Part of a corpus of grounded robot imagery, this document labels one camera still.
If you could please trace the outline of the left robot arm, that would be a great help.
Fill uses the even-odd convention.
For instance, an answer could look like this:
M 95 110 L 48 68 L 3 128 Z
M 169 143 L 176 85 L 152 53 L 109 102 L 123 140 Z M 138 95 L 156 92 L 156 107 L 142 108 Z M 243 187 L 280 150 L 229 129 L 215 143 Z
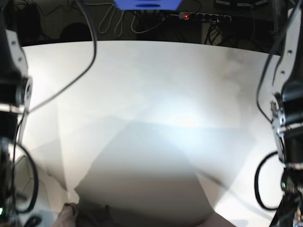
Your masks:
M 277 150 L 259 163 L 254 176 L 255 197 L 261 208 L 275 211 L 272 227 L 301 227 L 303 225 L 303 2 L 292 0 L 284 27 L 278 33 L 259 80 L 256 100 L 271 59 L 276 50 L 282 52 L 272 79 L 271 124 Z M 277 155 L 283 165 L 280 187 L 282 200 L 277 208 L 267 207 L 259 193 L 259 174 L 268 159 Z

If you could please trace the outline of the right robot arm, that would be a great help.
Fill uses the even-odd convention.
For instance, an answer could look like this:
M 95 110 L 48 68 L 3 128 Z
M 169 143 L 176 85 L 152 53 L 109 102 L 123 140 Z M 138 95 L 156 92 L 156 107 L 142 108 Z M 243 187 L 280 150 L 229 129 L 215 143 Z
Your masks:
M 29 152 L 24 148 L 34 177 L 33 193 L 27 208 L 16 206 L 17 197 L 23 197 L 15 188 L 15 155 L 9 147 L 21 145 L 33 81 L 28 75 L 25 53 L 19 43 L 15 24 L 15 2 L 0 2 L 0 225 L 20 227 L 19 214 L 30 213 L 38 195 L 38 172 Z

